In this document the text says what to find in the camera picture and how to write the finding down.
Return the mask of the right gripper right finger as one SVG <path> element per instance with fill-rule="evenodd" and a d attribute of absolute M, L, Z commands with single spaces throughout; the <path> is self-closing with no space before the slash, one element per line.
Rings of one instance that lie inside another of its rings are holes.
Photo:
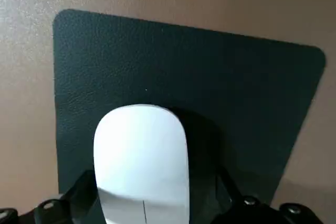
<path fill-rule="evenodd" d="M 284 203 L 273 209 L 256 197 L 244 196 L 224 167 L 217 169 L 216 193 L 222 185 L 230 200 L 230 208 L 217 215 L 212 223 L 322 223 L 308 207 L 298 203 Z"/>

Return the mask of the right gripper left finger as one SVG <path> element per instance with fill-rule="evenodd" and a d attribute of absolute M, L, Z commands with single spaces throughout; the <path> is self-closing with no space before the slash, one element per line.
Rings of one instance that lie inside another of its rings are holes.
<path fill-rule="evenodd" d="M 59 198 L 47 199 L 23 215 L 15 208 L 2 208 L 1 223 L 81 223 L 97 198 L 94 171 L 86 170 Z"/>

